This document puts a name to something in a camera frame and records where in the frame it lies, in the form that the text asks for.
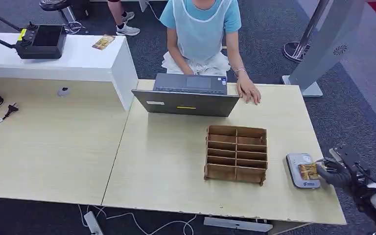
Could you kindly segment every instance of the cardboard organizer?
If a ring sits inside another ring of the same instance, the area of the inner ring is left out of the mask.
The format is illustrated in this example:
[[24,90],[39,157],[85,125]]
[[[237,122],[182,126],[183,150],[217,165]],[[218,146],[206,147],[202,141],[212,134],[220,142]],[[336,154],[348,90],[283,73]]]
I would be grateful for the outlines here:
[[266,130],[239,126],[209,126],[205,179],[258,183],[266,179]]

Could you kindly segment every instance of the white sneaker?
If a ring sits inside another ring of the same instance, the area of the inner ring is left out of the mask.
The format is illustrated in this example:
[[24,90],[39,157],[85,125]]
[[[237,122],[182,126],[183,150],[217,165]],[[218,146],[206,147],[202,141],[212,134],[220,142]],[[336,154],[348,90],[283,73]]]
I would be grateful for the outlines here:
[[126,17],[122,17],[123,22],[127,22],[135,17],[135,13],[133,11],[126,12]]
[[127,26],[126,23],[124,23],[122,29],[120,29],[116,25],[116,34],[119,35],[119,36],[126,36],[126,35],[127,36],[135,36],[135,35],[138,35],[140,32],[141,32],[140,29]]

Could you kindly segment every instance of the card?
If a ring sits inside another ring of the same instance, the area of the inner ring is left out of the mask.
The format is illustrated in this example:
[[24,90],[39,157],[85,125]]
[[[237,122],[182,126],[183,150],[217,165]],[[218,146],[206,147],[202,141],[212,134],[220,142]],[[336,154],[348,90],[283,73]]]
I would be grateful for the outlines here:
[[103,35],[103,37],[100,38],[92,47],[103,50],[105,49],[111,42],[113,42],[115,39],[114,36],[109,36],[109,35]]
[[303,180],[320,179],[318,171],[316,170],[316,163],[299,165],[299,172]]

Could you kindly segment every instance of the gray carpet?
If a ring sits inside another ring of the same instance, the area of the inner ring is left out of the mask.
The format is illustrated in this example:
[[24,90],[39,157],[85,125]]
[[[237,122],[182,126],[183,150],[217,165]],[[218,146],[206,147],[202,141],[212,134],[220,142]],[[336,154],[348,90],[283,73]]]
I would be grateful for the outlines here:
[[[0,12],[7,19],[22,25],[29,19],[37,23],[57,22],[58,15],[43,12],[37,0],[22,2],[0,1]],[[282,75],[290,74],[296,64],[282,56],[281,47],[291,40],[298,40],[308,18],[294,0],[239,0],[243,28],[240,31],[240,48],[250,77],[256,83],[279,83]],[[163,2],[152,4],[159,15]],[[164,71],[160,64],[166,52],[165,28],[157,22],[150,11],[141,13],[136,3],[126,3],[137,17],[129,24],[141,28],[138,36],[128,38],[136,70],[140,78],[154,78]],[[92,34],[113,34],[114,23],[105,3],[94,3],[92,17],[85,21]],[[11,31],[0,23],[0,31]],[[322,98],[306,99],[319,144],[325,156],[328,149],[339,143],[351,144],[363,160],[374,169],[376,175],[376,115],[365,101],[356,85],[337,64],[319,81],[324,92]],[[352,199],[342,190],[338,197],[346,216],[347,226],[310,225],[287,234],[299,235],[363,235],[374,231],[373,223],[357,212]],[[130,210],[106,209],[108,215]],[[149,232],[172,220],[189,220],[192,215],[152,211],[134,211],[140,225]],[[142,234],[131,218],[101,222],[106,234]],[[256,234],[206,227],[199,216],[193,226],[198,235],[246,235]],[[157,234],[182,234],[183,225],[172,225]],[[23,235],[89,234],[81,225],[77,205],[43,203],[0,199],[0,233]]]

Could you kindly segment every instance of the bracelet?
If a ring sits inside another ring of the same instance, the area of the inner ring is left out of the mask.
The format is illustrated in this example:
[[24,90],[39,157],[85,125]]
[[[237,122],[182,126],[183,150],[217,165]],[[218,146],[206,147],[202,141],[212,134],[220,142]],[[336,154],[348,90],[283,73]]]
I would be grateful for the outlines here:
[[238,72],[239,71],[244,71],[247,73],[246,71],[246,68],[245,67],[238,67],[237,69],[234,70],[234,74],[238,77]]

